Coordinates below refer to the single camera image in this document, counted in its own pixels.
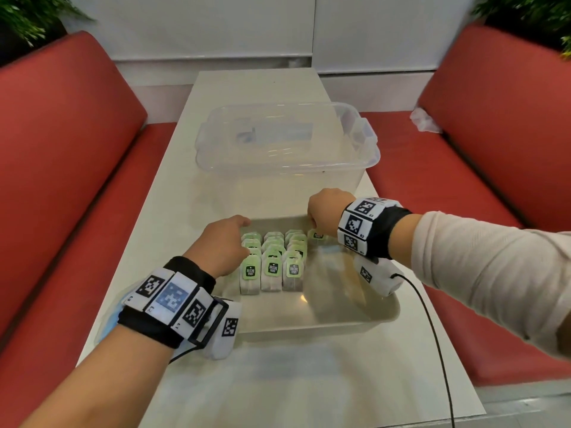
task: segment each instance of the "white tray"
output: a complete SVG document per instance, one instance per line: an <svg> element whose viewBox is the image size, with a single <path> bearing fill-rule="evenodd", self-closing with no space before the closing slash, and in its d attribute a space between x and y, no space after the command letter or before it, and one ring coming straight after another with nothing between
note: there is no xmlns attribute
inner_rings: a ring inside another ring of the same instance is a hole
<svg viewBox="0 0 571 428"><path fill-rule="evenodd" d="M307 216L255 220L243 230L311 229ZM353 269L353 254L336 240L309 247L303 293L240 295L238 273L217 281L213 295L242 302L239 338L264 341L367 331L395 320L400 313L396 294L375 293Z"/></svg>

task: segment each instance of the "black cable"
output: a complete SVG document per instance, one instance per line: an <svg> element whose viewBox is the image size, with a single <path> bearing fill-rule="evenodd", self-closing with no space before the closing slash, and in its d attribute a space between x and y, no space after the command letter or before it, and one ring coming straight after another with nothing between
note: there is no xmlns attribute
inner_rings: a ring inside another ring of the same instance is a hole
<svg viewBox="0 0 571 428"><path fill-rule="evenodd" d="M454 409L452 406L452 395L450 394L450 386L448 385L448 376L446 375L446 368L444 366L444 358L442 357L442 351L440 350L440 343L438 342L438 336L436 336L436 330L434 329L434 324L432 324L432 318L430 317L430 314L428 313L428 308L426 307L426 303L424 303L423 297L420 295L420 292L415 287L415 285L412 282L410 282L406 277L404 277L403 275L401 275L399 273L392 274L390 279L393 279L396 276L401 277L402 279L404 279L405 281L407 281L410 284L410 286L414 289L414 291L418 295L420 302L423 304L424 311L426 313L426 316L428 317L428 322L430 323L430 327L431 327L432 333L434 335L434 341L436 342L436 348L438 349L438 356L440 356L440 364L442 365L442 374L444 375L444 383L446 384L446 393L448 394L448 403L450 404L450 421L452 422L452 428L455 428L456 424L454 423Z"/></svg>

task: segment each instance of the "table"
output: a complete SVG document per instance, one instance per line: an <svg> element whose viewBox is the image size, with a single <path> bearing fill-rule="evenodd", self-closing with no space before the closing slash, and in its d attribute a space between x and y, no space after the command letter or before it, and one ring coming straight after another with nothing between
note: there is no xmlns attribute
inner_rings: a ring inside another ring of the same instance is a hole
<svg viewBox="0 0 571 428"><path fill-rule="evenodd" d="M329 101L313 69L201 72L93 324L125 288L185 251L223 218L197 169L194 139L211 109L226 104ZM375 196L367 174L357 196ZM305 203L297 205L299 213ZM426 293L450 381L456 417L485 411ZM379 427L449 417L439 357L414 291L397 292L401 314L362 334L307 341L242 343L224 361L193 354L173 363L142 427Z"/></svg>

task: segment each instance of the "sleeve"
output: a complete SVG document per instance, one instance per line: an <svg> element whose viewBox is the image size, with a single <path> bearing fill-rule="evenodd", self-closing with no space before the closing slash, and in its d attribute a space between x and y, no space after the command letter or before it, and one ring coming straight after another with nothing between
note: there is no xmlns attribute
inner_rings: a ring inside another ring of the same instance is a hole
<svg viewBox="0 0 571 428"><path fill-rule="evenodd" d="M561 356L556 334L571 311L571 233L429 212L415 230L412 269L426 285Z"/></svg>

